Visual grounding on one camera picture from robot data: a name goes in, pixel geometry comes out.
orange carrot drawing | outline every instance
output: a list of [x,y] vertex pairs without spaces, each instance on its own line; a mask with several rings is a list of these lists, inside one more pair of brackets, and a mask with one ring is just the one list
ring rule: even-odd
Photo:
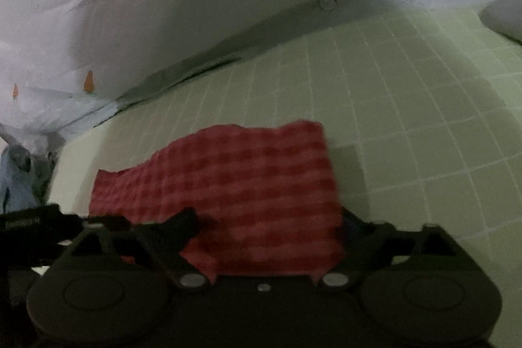
[[87,73],[87,78],[85,78],[84,92],[88,93],[89,95],[95,92],[95,83],[92,79],[92,71],[89,71]]

blue cloth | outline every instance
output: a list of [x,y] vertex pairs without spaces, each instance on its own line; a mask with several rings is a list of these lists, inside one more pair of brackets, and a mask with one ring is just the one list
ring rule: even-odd
[[31,155],[21,146],[7,146],[0,155],[0,214],[42,205],[33,192]]

gray fabric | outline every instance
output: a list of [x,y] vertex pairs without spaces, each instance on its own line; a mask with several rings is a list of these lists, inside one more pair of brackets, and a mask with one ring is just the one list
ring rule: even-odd
[[7,146],[0,155],[0,213],[43,205],[50,177],[48,159],[33,156],[21,146]]
[[480,20],[493,31],[522,41],[522,0],[494,0],[480,12]]

red checkered cloth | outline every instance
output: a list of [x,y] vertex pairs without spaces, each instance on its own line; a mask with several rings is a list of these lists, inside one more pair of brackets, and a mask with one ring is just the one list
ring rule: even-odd
[[211,280],[317,279],[343,256],[342,206],[316,122],[200,130],[136,167],[98,171],[89,211],[162,222],[186,206],[196,209],[201,231],[181,254]]

metal screw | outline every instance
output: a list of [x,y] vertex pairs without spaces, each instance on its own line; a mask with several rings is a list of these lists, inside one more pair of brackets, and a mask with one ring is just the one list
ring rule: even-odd
[[323,276],[323,283],[329,287],[342,287],[349,281],[348,276],[343,273],[327,273]]
[[187,273],[181,276],[179,283],[188,288],[197,288],[207,283],[207,278],[199,273]]
[[268,283],[259,283],[257,290],[260,292],[268,292],[272,287]]

